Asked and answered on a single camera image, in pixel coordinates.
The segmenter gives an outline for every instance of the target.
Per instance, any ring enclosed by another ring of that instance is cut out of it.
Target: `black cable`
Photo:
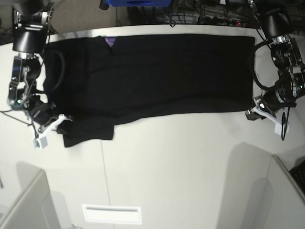
[[[181,6],[181,8],[183,9],[183,10],[185,10],[185,11],[190,11],[190,12],[192,12],[192,11],[196,11],[196,7],[194,8],[191,8],[191,7],[189,7],[189,6],[186,6],[186,0],[183,0],[183,2],[180,4],[180,6]]]
[[[290,113],[290,107],[288,107],[287,118],[286,118],[285,112],[283,112],[283,114],[282,114],[282,133],[281,133],[282,141],[284,141],[285,137],[286,137],[286,132],[287,132],[287,128],[288,128],[289,113]]]
[[[50,31],[53,33],[53,34],[58,34],[58,32],[56,31],[56,29],[54,29],[54,27],[51,25],[50,26]]]
[[[184,20],[184,23],[187,24],[186,20],[185,20],[185,11],[183,10],[183,20]]]
[[[202,7],[202,1],[203,1],[203,0],[199,0],[200,23],[203,22],[203,7]]]
[[[170,26],[173,28],[177,23],[173,21],[173,12],[175,10],[176,5],[178,4],[178,0],[174,0],[173,7],[170,14]]]
[[[20,120],[20,119],[18,119],[18,118],[15,118],[15,117],[13,117],[13,116],[10,116],[10,115],[8,115],[8,114],[6,114],[6,113],[4,113],[4,112],[1,112],[1,114],[5,115],[5,116],[7,116],[7,117],[10,117],[10,118],[12,118],[12,119],[14,119],[14,120],[16,120],[16,121],[19,121],[19,122],[21,122],[21,123],[24,123],[24,124],[26,124],[26,125],[28,125],[28,126],[31,126],[31,124],[26,123],[26,122],[24,122],[24,121],[22,121],[22,120]]]
[[[31,120],[31,126],[33,126],[33,129],[34,129],[34,134],[35,134],[35,138],[38,138],[38,137],[39,137],[39,135],[38,135],[38,133],[37,133],[37,131],[36,131],[36,127],[35,127],[35,125],[34,125],[34,121],[33,121],[33,119]]]
[[[0,111],[0,113],[8,113],[8,112],[11,112],[13,110],[8,110],[8,111]]]
[[[49,44],[50,44],[50,37],[51,37],[51,35],[49,35],[47,47],[49,47]],[[34,86],[34,83],[35,83],[36,79],[37,79],[37,78],[40,76],[40,74],[41,74],[41,69],[42,69],[42,66],[44,65],[44,58],[43,58],[42,55],[40,55],[40,57],[42,58],[42,63],[41,63],[41,65],[40,65],[39,73],[38,73],[37,76],[33,79],[32,83],[31,83],[31,85],[30,85],[30,87],[29,87],[29,89],[28,89],[27,97],[26,97],[25,100],[28,99],[28,97],[29,97],[29,95],[30,95],[30,92],[31,92],[31,89],[32,89],[32,87]],[[39,91],[39,90],[36,90],[36,91],[37,91],[37,93],[41,93],[41,94],[44,94],[44,93],[45,93],[45,92]]]
[[[198,10],[199,3],[196,0],[193,0],[193,2],[190,2],[190,0],[188,0],[188,3],[193,7],[193,11],[200,13],[200,11]]]
[[[257,31],[258,35],[262,38],[262,40],[266,41],[266,39],[262,36],[262,34],[259,32],[259,30],[257,28],[255,28],[255,30]]]
[[[180,24],[183,24],[183,22],[181,20],[181,17],[180,17],[180,8],[179,8],[179,5],[177,5],[177,12],[178,12],[178,19],[180,21]]]
[[[232,7],[228,7],[228,10],[233,12],[233,13],[236,13],[236,14],[242,16],[243,18],[247,18],[248,20],[250,20],[250,18],[248,16],[244,15],[243,13],[240,13],[238,11],[232,10]]]
[[[248,61],[249,61],[250,73],[251,73],[251,75],[252,75],[252,77],[253,77],[255,83],[257,84],[257,86],[259,86],[262,90],[265,90],[265,91],[274,90],[274,89],[277,88],[277,85],[274,85],[274,86],[272,86],[272,87],[266,87],[266,86],[262,85],[262,84],[259,82],[258,78],[257,78],[257,75],[256,75],[256,73],[255,73],[255,69],[254,69],[254,67],[253,67],[252,64],[253,64],[253,56],[255,55],[256,51],[257,51],[258,49],[260,49],[261,47],[263,47],[263,46],[265,46],[265,45],[269,45],[269,44],[271,44],[271,43],[272,43],[272,40],[263,41],[263,42],[257,44],[256,46],[254,46],[254,48],[252,49],[252,51],[251,51],[251,53],[250,53],[250,55],[249,55],[249,59],[248,59]]]
[[[49,44],[50,44],[50,38],[51,38],[51,34],[49,33],[49,39],[48,39],[47,48],[49,48]]]
[[[228,18],[228,10],[226,8],[223,8],[223,12],[224,12],[224,25],[226,26],[226,19]]]
[[[59,76],[59,79],[58,79],[57,83],[46,93],[51,93],[51,92],[55,91],[60,86],[60,84],[62,83],[63,78],[65,76],[65,72],[66,72],[66,61],[65,61],[65,58],[64,58],[63,54],[58,50],[50,50],[50,51],[57,54],[59,56],[60,60],[61,60],[61,74]]]

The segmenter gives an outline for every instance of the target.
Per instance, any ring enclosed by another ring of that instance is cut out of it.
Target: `white table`
[[[157,25],[54,35],[51,42],[75,35],[172,33],[244,35],[261,41],[252,29]],[[305,59],[305,39],[297,40]],[[1,110],[8,109],[16,54],[11,49],[11,44],[0,47]],[[266,47],[257,52],[255,67],[263,84],[276,81],[276,68]],[[254,94],[260,94],[256,85]],[[248,121],[244,112],[178,114],[117,126],[112,141],[91,140],[67,149],[62,136],[51,133],[50,145],[43,151],[33,149],[28,127],[1,116],[0,176],[5,188],[0,189],[0,205],[9,205],[20,191],[15,165],[25,161],[46,170],[51,190],[65,198],[72,223],[85,229],[114,226],[84,222],[81,204],[142,207],[144,229],[240,228],[252,184],[267,176],[271,155],[280,155],[287,167],[305,155],[304,112],[303,98],[291,111],[290,132],[284,142],[274,134],[272,122]]]

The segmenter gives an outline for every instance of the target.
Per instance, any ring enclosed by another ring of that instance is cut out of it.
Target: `black shirt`
[[[114,126],[141,118],[244,111],[252,105],[248,58],[253,37],[200,34],[103,37],[51,43],[45,91],[65,75],[49,99],[65,121],[65,147],[113,138]]]

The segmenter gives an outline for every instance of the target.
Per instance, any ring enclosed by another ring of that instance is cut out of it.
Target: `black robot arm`
[[[249,3],[265,36],[265,41],[257,44],[253,53],[268,45],[279,79],[274,86],[267,87],[259,82],[254,69],[251,69],[254,81],[263,92],[254,98],[253,107],[246,116],[248,120],[270,119],[275,123],[275,132],[284,140],[290,108],[296,107],[296,100],[305,95],[305,65],[295,38],[290,36],[295,29],[284,5],[263,0],[250,0]],[[277,119],[276,113],[281,109],[284,109],[282,118]]]
[[[8,104],[14,111],[23,111],[25,115],[40,125],[33,125],[35,147],[47,146],[46,134],[58,130],[65,120],[71,120],[56,110],[53,103],[44,103],[40,91],[36,89],[36,80],[41,73],[39,55],[43,56],[44,47],[50,30],[53,9],[48,0],[0,0],[10,3],[15,12],[14,57]]]

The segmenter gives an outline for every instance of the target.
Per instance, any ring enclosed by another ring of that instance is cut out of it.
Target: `electrical cable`
[[[255,83],[257,84],[257,86],[259,86],[262,90],[265,90],[265,91],[271,91],[271,90],[274,90],[276,89],[278,86],[277,85],[274,85],[274,86],[271,86],[271,87],[266,87],[264,85],[262,85],[258,78],[257,78],[257,75],[255,73],[255,69],[253,68],[253,56],[255,55],[256,51],[258,49],[260,49],[261,47],[263,47],[264,45],[269,45],[271,44],[272,40],[269,40],[269,41],[263,41],[259,44],[257,44],[256,46],[254,46],[254,48],[252,49],[250,55],[249,55],[249,68],[250,68],[250,73],[255,81]]]
[[[51,37],[51,35],[49,35],[47,47],[48,47],[49,44],[50,44],[50,37]],[[42,55],[41,55],[41,58],[42,58],[42,63],[41,63],[41,65],[40,65],[39,73],[38,73],[37,76],[33,79],[32,83],[31,83],[31,85],[30,85],[30,87],[29,87],[29,89],[28,89],[27,97],[23,100],[23,102],[20,104],[20,106],[23,105],[24,102],[28,99],[28,97],[29,97],[29,95],[30,95],[30,92],[31,92],[31,89],[32,89],[32,87],[34,86],[34,84],[35,84],[35,82],[36,82],[36,79],[37,79],[37,78],[40,76],[40,74],[41,74],[41,69],[42,69],[42,66],[44,65],[44,58],[43,58]]]
[[[290,113],[290,107],[288,107],[287,117],[286,117],[285,112],[283,112],[283,114],[282,114],[282,132],[281,132],[282,141],[284,141],[285,137],[286,137],[289,113]]]
[[[223,11],[224,11],[224,26],[226,26],[226,21],[227,21],[227,18],[228,18],[228,10],[226,8],[223,8]]]
[[[239,13],[239,12],[237,12],[237,11],[234,11],[234,10],[232,10],[231,8],[228,8],[228,7],[225,7],[225,9],[226,9],[226,11],[227,11],[227,14],[231,14],[231,15],[233,15],[233,16],[237,16],[237,17],[245,17],[245,18],[247,18],[247,19],[249,19],[250,20],[250,18],[248,17],[248,16],[246,16],[246,15],[244,15],[244,14],[242,14],[242,13]],[[224,11],[220,11],[220,10],[212,10],[212,9],[209,9],[209,8],[206,8],[205,7],[205,10],[206,11],[210,11],[210,12],[217,12],[217,13],[221,13],[221,14],[223,14],[224,13]]]
[[[57,30],[54,29],[54,27],[52,25],[50,25],[50,31],[53,33],[53,34],[58,34]]]
[[[8,110],[8,111],[0,111],[0,113],[8,113],[8,112],[11,112],[13,110]]]
[[[183,20],[184,20],[184,23],[187,24],[186,20],[185,20],[185,12],[183,10]]]
[[[226,9],[226,8],[224,8],[223,11],[220,11],[220,10],[212,10],[212,9],[209,9],[209,8],[204,7],[204,12],[207,11],[207,12],[219,13],[219,14],[222,14],[222,15],[225,17],[225,19],[226,19],[226,18],[229,18],[228,15],[232,15],[232,16],[236,17],[236,18],[234,19],[234,21],[237,19],[237,17],[241,17],[242,23],[248,23],[248,22],[250,22],[250,18],[249,18],[249,17],[247,17],[247,16],[245,16],[245,15],[243,15],[243,14],[239,14],[238,12],[236,12],[237,14],[230,13],[230,12],[229,12],[230,10],[225,10],[225,9]]]
[[[175,10],[176,5],[178,4],[178,0],[174,0],[173,7],[170,14],[170,26],[173,28],[177,23],[173,20],[173,12]]]
[[[257,31],[258,35],[262,38],[262,40],[266,41],[266,39],[262,36],[262,34],[259,32],[259,30],[257,28],[255,28],[255,30]]]
[[[46,93],[51,93],[51,92],[55,91],[60,86],[60,84],[63,81],[65,72],[66,72],[66,61],[65,61],[65,58],[64,58],[63,54],[58,50],[50,50],[50,51],[59,56],[59,58],[61,60],[61,73],[60,73],[60,76],[59,76],[59,79],[58,79],[57,83]]]
[[[202,1],[203,0],[199,0],[199,14],[200,14],[200,16],[199,16],[199,19],[200,19],[200,23],[202,23],[203,22],[203,7],[202,7]]]
[[[31,126],[33,127],[35,138],[38,138],[39,135],[37,133],[36,126],[34,125],[33,119],[31,119]]]
[[[180,21],[180,24],[183,24],[183,22],[181,20],[181,17],[180,17],[180,8],[179,8],[179,5],[177,5],[177,12],[178,12],[178,19]]]
[[[10,116],[10,115],[8,115],[8,114],[6,114],[6,113],[3,113],[3,112],[1,112],[1,113],[2,113],[3,115],[7,116],[7,117],[10,117],[10,118],[16,120],[16,121],[19,121],[19,122],[24,123],[24,124],[26,124],[26,125],[28,125],[28,126],[31,126],[31,124],[26,123],[26,122],[24,122],[24,121],[22,121],[22,120],[20,120],[20,119],[18,119],[18,118],[15,118],[15,117]]]

